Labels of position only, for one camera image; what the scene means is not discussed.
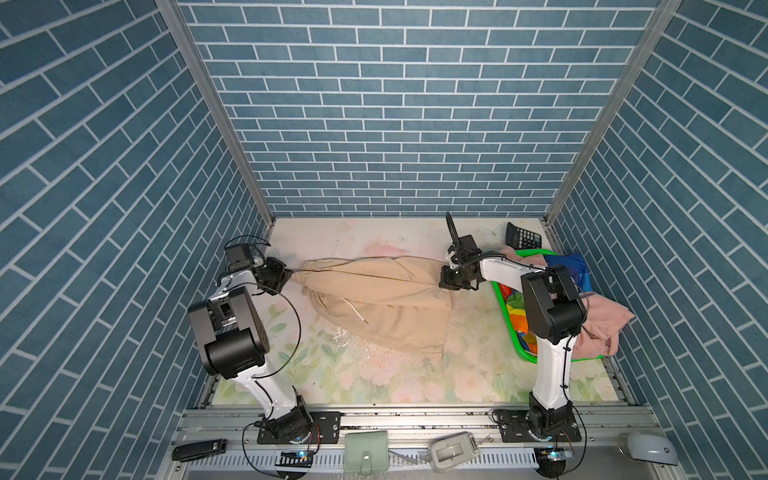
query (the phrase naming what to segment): black calculator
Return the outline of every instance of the black calculator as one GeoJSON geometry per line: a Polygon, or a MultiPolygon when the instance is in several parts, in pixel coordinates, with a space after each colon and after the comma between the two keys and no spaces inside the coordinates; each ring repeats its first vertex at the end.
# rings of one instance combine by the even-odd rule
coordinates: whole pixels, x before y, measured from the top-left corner
{"type": "Polygon", "coordinates": [[[541,235],[507,222],[506,243],[515,250],[541,248],[541,235]]]}

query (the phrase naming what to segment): white drawstring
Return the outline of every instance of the white drawstring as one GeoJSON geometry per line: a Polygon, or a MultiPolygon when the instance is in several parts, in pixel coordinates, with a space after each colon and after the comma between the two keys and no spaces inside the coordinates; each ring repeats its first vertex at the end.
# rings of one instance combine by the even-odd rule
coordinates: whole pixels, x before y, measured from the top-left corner
{"type": "Polygon", "coordinates": [[[352,305],[351,303],[349,303],[349,302],[347,302],[347,301],[346,301],[346,298],[344,298],[343,296],[340,296],[339,298],[340,298],[341,300],[344,300],[344,301],[346,302],[346,304],[347,304],[347,305],[351,306],[351,307],[352,307],[352,310],[355,310],[355,313],[357,313],[357,316],[359,316],[359,317],[360,317],[360,319],[361,319],[363,322],[365,322],[365,323],[368,323],[368,321],[367,321],[366,319],[364,319],[364,318],[362,317],[362,315],[360,315],[360,312],[358,312],[358,311],[357,311],[357,308],[355,308],[355,306],[354,306],[354,305],[352,305]]]}

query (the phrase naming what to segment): green wallet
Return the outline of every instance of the green wallet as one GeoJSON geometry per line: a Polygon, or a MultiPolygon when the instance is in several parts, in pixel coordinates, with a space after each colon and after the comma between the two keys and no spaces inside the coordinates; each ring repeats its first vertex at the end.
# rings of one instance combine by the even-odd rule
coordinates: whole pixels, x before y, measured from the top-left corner
{"type": "Polygon", "coordinates": [[[344,437],[344,473],[371,475],[389,470],[386,430],[344,437]]]}

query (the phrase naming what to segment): brick wallpaper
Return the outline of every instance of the brick wallpaper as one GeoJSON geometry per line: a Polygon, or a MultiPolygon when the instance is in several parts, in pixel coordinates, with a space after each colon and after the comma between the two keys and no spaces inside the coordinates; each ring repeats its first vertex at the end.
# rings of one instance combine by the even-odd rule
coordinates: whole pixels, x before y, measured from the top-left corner
{"type": "Polygon", "coordinates": [[[154,475],[262,222],[152,0],[0,2],[0,159],[0,478],[154,475]]]}
{"type": "Polygon", "coordinates": [[[688,478],[766,477],[768,2],[684,0],[557,219],[688,478]]]}
{"type": "Polygon", "coordinates": [[[657,0],[190,2],[283,216],[540,217],[657,0]]]}

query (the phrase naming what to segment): green laundry basket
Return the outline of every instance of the green laundry basket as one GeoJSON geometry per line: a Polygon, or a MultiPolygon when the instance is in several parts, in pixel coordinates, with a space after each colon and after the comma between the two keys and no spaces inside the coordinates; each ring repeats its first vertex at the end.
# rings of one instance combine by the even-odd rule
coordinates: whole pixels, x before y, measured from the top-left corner
{"type": "MultiPolygon", "coordinates": [[[[551,250],[547,250],[545,248],[534,248],[530,250],[516,250],[515,251],[520,257],[526,258],[530,257],[532,255],[536,255],[538,253],[541,253],[542,255],[557,255],[555,252],[551,250]]],[[[527,351],[523,345],[520,344],[520,338],[518,337],[518,333],[515,332],[515,328],[512,327],[512,321],[509,319],[509,311],[507,310],[507,303],[505,301],[504,295],[502,295],[502,289],[499,288],[498,283],[491,282],[491,285],[493,285],[493,290],[496,292],[496,300],[498,301],[499,308],[502,309],[502,315],[504,316],[504,320],[507,323],[507,329],[509,329],[509,336],[512,337],[512,345],[515,346],[515,351],[518,353],[518,355],[523,358],[523,360],[531,363],[536,363],[538,361],[538,357],[534,355],[533,353],[527,351]]],[[[576,359],[572,360],[572,362],[580,362],[581,360],[593,360],[593,359],[576,359]]]]}

